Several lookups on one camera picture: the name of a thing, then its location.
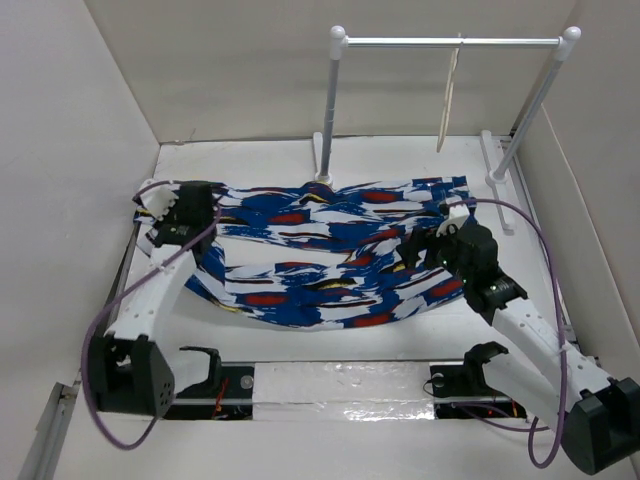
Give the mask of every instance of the screw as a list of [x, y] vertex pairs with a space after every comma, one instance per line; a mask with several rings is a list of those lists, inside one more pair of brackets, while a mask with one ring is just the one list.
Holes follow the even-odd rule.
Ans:
[[240, 386], [245, 390], [249, 390], [253, 387], [253, 377], [251, 375], [245, 375], [240, 379]]
[[444, 375], [441, 374], [440, 372], [434, 373], [433, 375], [431, 375], [431, 383], [436, 388], [444, 387], [444, 383], [445, 383]]

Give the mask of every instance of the white floor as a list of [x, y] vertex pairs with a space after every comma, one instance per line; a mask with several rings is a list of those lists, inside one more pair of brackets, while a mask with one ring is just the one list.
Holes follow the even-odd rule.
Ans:
[[[331, 172], [335, 187], [372, 180], [466, 175], [476, 197], [490, 197], [477, 137], [449, 137], [435, 153], [434, 137], [358, 137], [334, 141]], [[313, 179], [311, 142], [203, 142], [165, 145], [155, 178], [217, 180], [235, 187], [299, 186]], [[511, 200], [524, 204], [509, 185]], [[502, 234], [497, 211], [480, 206], [478, 220], [494, 232], [504, 269], [552, 318], [547, 274], [538, 243], [518, 220], [514, 236]], [[286, 260], [337, 262], [342, 256], [255, 242], [223, 239], [227, 262], [247, 264]], [[135, 256], [130, 280], [146, 263]], [[390, 325], [330, 332], [275, 329], [242, 315], [224, 312], [191, 292], [180, 295], [166, 336], [171, 347], [218, 348], [224, 361], [396, 360], [461, 358], [476, 343], [504, 341], [474, 314], [464, 300]]]
[[[476, 197], [490, 197], [491, 192], [484, 183], [485, 168], [477, 138], [447, 138], [439, 155], [435, 153], [435, 143], [433, 137], [336, 140], [331, 169], [335, 184], [340, 187], [378, 179], [467, 175], [469, 187]], [[162, 147], [155, 176], [158, 179], [218, 180], [233, 186], [251, 187], [300, 185], [313, 179], [314, 173], [311, 142], [289, 141], [166, 145]], [[509, 191], [514, 203], [524, 203], [516, 195], [512, 183]], [[491, 206], [479, 207], [477, 217], [494, 232], [500, 245], [503, 268], [523, 285], [540, 311], [551, 319], [548, 282], [537, 240], [519, 219], [516, 234], [504, 236], [497, 212]], [[227, 259], [237, 263], [308, 258], [319, 262], [336, 261], [332, 255], [256, 243], [225, 241], [225, 247]], [[140, 274], [143, 262], [143, 256], [135, 257], [130, 280]], [[463, 300], [390, 325], [309, 333], [274, 330], [258, 321], [217, 310], [186, 290], [169, 319], [165, 335], [176, 348], [182, 345], [218, 348], [224, 361], [458, 359], [476, 343], [495, 339], [510, 346], [471, 312]], [[406, 378], [423, 376], [420, 372], [426, 366], [399, 365], [406, 370]], [[256, 388], [261, 398], [271, 398], [264, 384], [259, 383], [270, 379], [272, 384], [267, 387], [270, 392], [275, 388], [278, 398], [287, 397], [286, 389], [290, 388], [287, 398], [291, 403], [309, 403], [314, 396], [319, 402], [326, 398], [345, 400], [340, 389], [329, 394], [324, 388], [318, 391], [318, 383], [314, 390], [313, 382], [321, 375], [312, 370], [320, 367], [312, 366], [308, 371], [303, 368], [295, 375], [283, 377], [284, 367], [265, 365], [256, 374]], [[337, 366], [326, 368], [329, 367], [331, 375], [339, 372]], [[287, 386], [287, 379], [296, 385]], [[373, 375], [365, 380], [355, 390], [369, 385], [368, 382], [377, 384], [380, 378]], [[383, 382], [387, 391], [393, 390], [393, 398], [417, 402], [416, 406], [420, 408], [420, 392], [416, 394], [419, 382], [413, 382], [415, 385], [401, 382], [400, 385], [397, 379], [394, 381]], [[366, 400], [354, 398], [361, 403]], [[423, 401], [419, 418], [431, 418], [430, 400], [425, 396]], [[120, 452], [100, 436], [88, 416], [84, 400], [79, 398], [55, 478], [590, 478], [579, 472], [562, 453], [549, 469], [536, 469], [527, 456], [526, 435], [501, 432], [479, 422], [371, 422], [344, 421], [344, 418], [343, 421], [326, 421], [326, 415], [318, 421], [306, 414], [293, 415], [295, 411], [280, 417], [274, 416], [274, 412], [267, 413], [260, 417], [263, 420], [249, 422], [159, 422], [141, 448]], [[146, 424], [138, 418], [107, 417], [111, 428], [123, 440], [137, 438]], [[548, 451], [550, 441], [549, 434], [539, 436], [539, 456]], [[626, 460], [593, 478], [631, 480], [636, 477]]]

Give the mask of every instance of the red wire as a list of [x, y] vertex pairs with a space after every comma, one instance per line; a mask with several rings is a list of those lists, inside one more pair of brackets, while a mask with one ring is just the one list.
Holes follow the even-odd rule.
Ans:
[[220, 401], [222, 400], [222, 397], [224, 397], [224, 392], [227, 390], [227, 385], [229, 385], [229, 379], [225, 378], [222, 382], [222, 390], [220, 390], [220, 393], [216, 397], [216, 408], [213, 412], [212, 418], [216, 418], [216, 415], [218, 414], [218, 412], [222, 410], [222, 407], [220, 406]]

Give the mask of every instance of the patterned cloth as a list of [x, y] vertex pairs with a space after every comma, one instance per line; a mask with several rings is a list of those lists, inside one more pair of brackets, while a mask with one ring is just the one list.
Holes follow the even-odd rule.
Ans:
[[218, 235], [349, 254], [332, 266], [226, 267], [223, 248], [213, 242], [186, 286], [225, 310], [287, 327], [357, 328], [402, 320], [462, 292], [462, 284], [442, 269], [426, 270], [422, 262], [405, 268], [396, 247], [415, 227], [437, 227], [445, 198], [469, 198], [465, 177], [337, 191], [318, 182], [300, 188], [213, 185], [222, 196]]

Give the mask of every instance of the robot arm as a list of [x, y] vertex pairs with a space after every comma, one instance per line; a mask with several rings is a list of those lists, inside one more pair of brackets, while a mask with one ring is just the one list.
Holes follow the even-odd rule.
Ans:
[[[446, 228], [412, 233], [398, 248], [415, 264], [427, 247], [427, 268], [441, 267], [463, 283], [468, 305], [509, 338], [537, 371], [495, 343], [477, 345], [465, 355], [473, 382], [499, 390], [527, 408], [552, 430], [558, 421], [561, 386], [558, 333], [536, 310], [527, 293], [498, 265], [498, 245], [486, 227], [466, 222], [465, 206], [455, 206]], [[566, 343], [567, 402], [562, 447], [582, 471], [594, 474], [640, 450], [640, 387], [616, 380]]]
[[[142, 206], [155, 218], [147, 272], [156, 269], [214, 222], [213, 192], [206, 183], [147, 190]], [[178, 393], [207, 396], [221, 383], [221, 360], [212, 348], [170, 351], [162, 330], [186, 281], [195, 273], [215, 231], [141, 285], [104, 336], [89, 345], [91, 394], [102, 411], [162, 417]]]

